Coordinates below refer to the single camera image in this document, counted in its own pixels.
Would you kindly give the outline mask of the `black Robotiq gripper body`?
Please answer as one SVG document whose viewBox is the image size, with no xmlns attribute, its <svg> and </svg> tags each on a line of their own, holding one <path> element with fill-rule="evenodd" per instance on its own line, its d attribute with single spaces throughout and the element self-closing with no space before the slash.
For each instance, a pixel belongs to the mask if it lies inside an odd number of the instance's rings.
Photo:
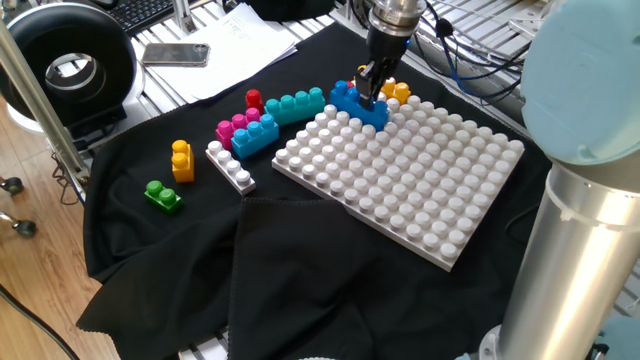
<svg viewBox="0 0 640 360">
<path fill-rule="evenodd" d="M 409 41 L 409 36 L 389 35 L 371 28 L 367 36 L 370 59 L 377 67 L 397 66 L 407 50 Z"/>
</svg>

